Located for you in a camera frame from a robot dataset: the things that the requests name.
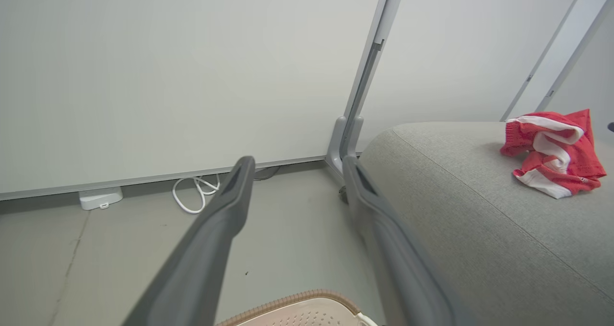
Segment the red and white cloth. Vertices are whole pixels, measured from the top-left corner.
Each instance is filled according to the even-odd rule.
[[[530,151],[514,176],[527,186],[560,199],[601,186],[605,170],[595,154],[588,109],[563,116],[537,112],[511,118],[501,154]]]

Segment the gray floor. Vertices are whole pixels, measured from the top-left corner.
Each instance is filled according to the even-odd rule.
[[[173,181],[123,189],[106,210],[75,193],[0,202],[2,325],[120,325],[190,226]],[[185,182],[189,207],[199,200]],[[254,182],[248,222],[233,241],[216,320],[310,289],[339,291],[383,324],[364,247],[323,162]]]

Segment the beige plastic basket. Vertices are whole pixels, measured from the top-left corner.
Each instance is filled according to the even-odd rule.
[[[339,293],[312,290],[264,304],[217,326],[377,326]]]

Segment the gray fabric upholstery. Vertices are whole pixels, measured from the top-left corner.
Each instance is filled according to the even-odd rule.
[[[360,161],[483,324],[614,325],[614,181],[554,199],[517,181],[504,123],[388,129]],[[614,174],[614,149],[596,144]]]

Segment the gray support bracket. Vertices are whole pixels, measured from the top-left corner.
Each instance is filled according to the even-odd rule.
[[[356,157],[356,143],[363,123],[360,110],[400,3],[401,0],[378,1],[346,110],[335,122],[325,160],[340,177],[343,176],[342,157]]]

